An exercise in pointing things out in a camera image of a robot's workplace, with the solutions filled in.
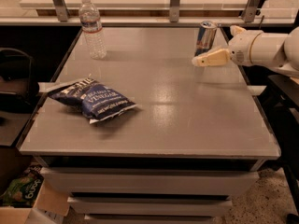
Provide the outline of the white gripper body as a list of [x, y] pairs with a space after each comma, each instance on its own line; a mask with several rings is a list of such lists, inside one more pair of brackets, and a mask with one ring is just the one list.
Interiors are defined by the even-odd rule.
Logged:
[[235, 35], [228, 43], [231, 60], [237, 65], [251, 66], [250, 50], [262, 30], [246, 30]]

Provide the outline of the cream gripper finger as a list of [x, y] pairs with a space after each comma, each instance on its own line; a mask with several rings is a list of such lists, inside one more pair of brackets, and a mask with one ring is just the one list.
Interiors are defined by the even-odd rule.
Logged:
[[237, 25], [231, 25], [230, 26], [230, 33], [232, 36], [236, 36], [236, 35], [239, 35], [243, 32], [245, 32], [246, 29], [241, 27], [241, 26], [237, 26]]
[[197, 67], [222, 66], [230, 61], [228, 49], [215, 48], [192, 58], [192, 64]]

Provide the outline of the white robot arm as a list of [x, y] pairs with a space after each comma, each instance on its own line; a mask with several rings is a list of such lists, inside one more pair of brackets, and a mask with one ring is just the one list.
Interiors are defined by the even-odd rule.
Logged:
[[233, 38], [226, 47], [218, 46], [195, 56], [192, 64], [198, 67], [236, 65], [265, 67], [287, 77], [299, 78], [299, 28], [289, 34], [246, 30], [232, 25]]

